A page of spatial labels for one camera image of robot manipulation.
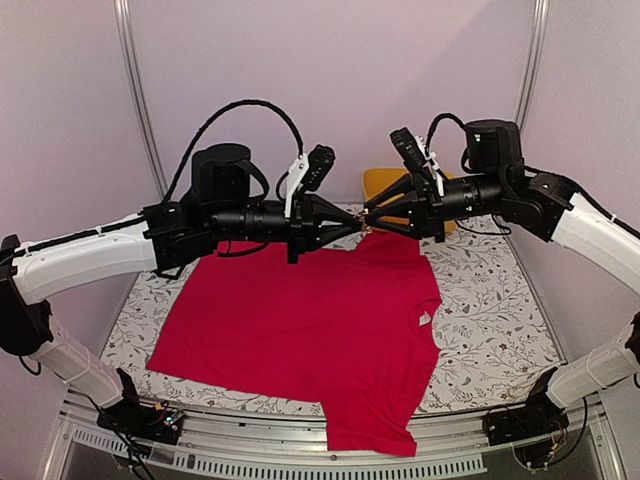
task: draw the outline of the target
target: white wall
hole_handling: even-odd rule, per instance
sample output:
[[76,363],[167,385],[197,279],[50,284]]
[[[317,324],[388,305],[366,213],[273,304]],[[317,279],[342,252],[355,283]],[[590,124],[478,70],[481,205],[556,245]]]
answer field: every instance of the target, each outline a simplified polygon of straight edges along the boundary
[[[424,134],[453,111],[465,120],[513,118],[534,2],[510,0],[140,0],[131,5],[152,123],[173,173],[200,125],[242,98],[291,115],[307,151],[332,146],[336,165],[320,194],[361,200],[362,173],[401,166],[391,131]],[[296,155],[274,114],[245,107],[200,147],[236,141],[275,186]],[[434,141],[457,169],[464,137],[443,124]]]
[[[0,237],[50,238],[156,202],[113,2],[0,2],[0,45]],[[65,292],[53,308],[97,351],[129,279]],[[4,352],[0,371],[0,478],[34,479],[64,388]]]
[[[640,4],[551,2],[545,51],[524,134],[529,165],[566,174],[640,226]],[[583,355],[628,324],[640,301],[576,255],[518,235],[517,246],[563,345]],[[640,478],[640,391],[602,395],[629,478]]]

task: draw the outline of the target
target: black cylinder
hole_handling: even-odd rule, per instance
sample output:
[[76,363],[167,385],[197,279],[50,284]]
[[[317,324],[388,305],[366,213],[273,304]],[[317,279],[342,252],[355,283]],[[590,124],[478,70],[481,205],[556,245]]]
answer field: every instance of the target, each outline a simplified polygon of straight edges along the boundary
[[282,214],[282,203],[266,200],[257,207],[212,209],[209,225],[214,239],[252,242],[286,242],[291,222]]
[[514,122],[476,120],[464,127],[469,168],[474,173],[497,173],[509,166],[518,179],[524,176],[520,130]]
[[454,178],[445,184],[438,213],[445,221],[500,213],[503,196],[504,189],[497,176]]
[[200,150],[191,160],[191,187],[201,203],[244,205],[250,178],[237,164],[251,160],[251,150],[237,143],[220,143]]

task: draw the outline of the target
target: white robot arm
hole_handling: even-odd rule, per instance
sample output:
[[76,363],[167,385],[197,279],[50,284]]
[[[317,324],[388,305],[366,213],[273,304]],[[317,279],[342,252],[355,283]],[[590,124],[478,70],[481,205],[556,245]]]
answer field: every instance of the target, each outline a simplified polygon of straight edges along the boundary
[[[123,273],[164,275],[212,254],[220,241],[285,242],[289,261],[295,263],[300,254],[363,226],[443,241],[445,221],[483,214],[500,214],[544,241],[577,252],[640,294],[640,234],[606,214],[575,182],[534,169],[528,169],[534,177],[525,176],[514,123],[464,125],[458,120],[467,135],[463,168],[472,175],[446,179],[432,161],[429,143],[438,118],[451,117],[436,118],[425,145],[407,129],[391,134],[408,173],[369,200],[359,217],[307,193],[318,188],[333,164],[328,147],[318,146],[296,159],[286,200],[276,202],[265,200],[268,184],[251,164],[249,149],[220,144],[193,156],[192,187],[179,202],[165,198],[118,223],[46,242],[5,238],[0,248],[0,348],[37,360],[86,393],[109,416],[103,426],[175,443],[175,425],[168,433],[145,430],[150,409],[140,406],[131,378],[73,339],[51,314],[46,298]],[[250,176],[263,186],[262,195],[249,197]],[[408,222],[388,222],[390,216]],[[530,419],[529,435],[566,427],[567,406],[639,372],[640,316],[583,358],[541,375],[519,417]],[[491,442],[523,438],[504,420],[500,413],[487,415]]]
[[[272,109],[298,140],[299,155],[290,169],[295,167],[295,178],[287,182],[286,202],[266,200],[269,184],[251,163],[250,150],[229,143],[196,152],[190,190],[180,201],[171,201],[195,142],[213,120],[242,105]],[[124,273],[154,271],[172,278],[168,270],[214,253],[221,241],[260,242],[255,250],[270,242],[286,243],[288,261],[296,263],[299,255],[360,231],[360,219],[309,193],[318,189],[333,165],[333,150],[318,145],[308,155],[301,152],[299,133],[284,112],[260,100],[235,102],[200,129],[159,204],[62,238],[21,243],[16,235],[6,237],[0,247],[0,348],[39,362],[89,396],[101,412],[103,426],[126,435],[177,442],[179,425],[158,428],[156,420],[164,412],[141,406],[129,375],[102,363],[74,339],[46,299]],[[250,196],[251,177],[262,187],[261,195]]]
[[[467,148],[461,164],[469,176],[448,180],[437,165],[429,164],[429,144],[443,119],[454,120],[465,131]],[[445,113],[432,123],[424,145],[406,128],[393,132],[391,140],[408,173],[365,204],[367,225],[416,239],[444,241],[444,221],[499,214],[546,242],[582,255],[640,295],[640,233],[608,214],[576,182],[525,167],[515,123],[479,120],[464,124]],[[391,223],[388,217],[408,222]],[[566,407],[640,373],[640,314],[624,323],[627,326],[620,334],[589,354],[544,372],[521,409],[487,414],[490,442],[566,428]]]

